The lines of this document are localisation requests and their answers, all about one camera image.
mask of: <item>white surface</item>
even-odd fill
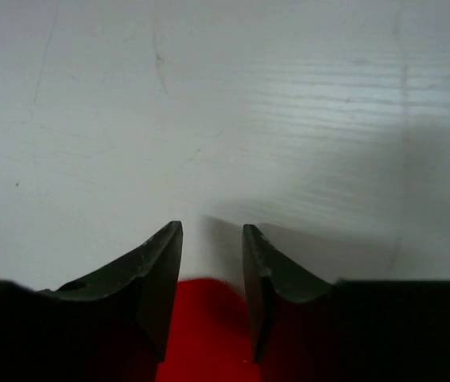
[[[450,278],[449,0],[0,0],[0,277],[259,223],[326,279]]]

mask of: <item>red object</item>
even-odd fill
[[[177,285],[165,363],[157,382],[259,382],[251,363],[246,303],[212,279]]]

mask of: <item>red cloth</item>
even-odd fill
[[[259,382],[251,363],[246,303],[211,279],[177,285],[165,363],[157,382]]]

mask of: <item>red fabric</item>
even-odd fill
[[[211,279],[177,285],[165,363],[157,382],[259,382],[251,363],[246,303]]]

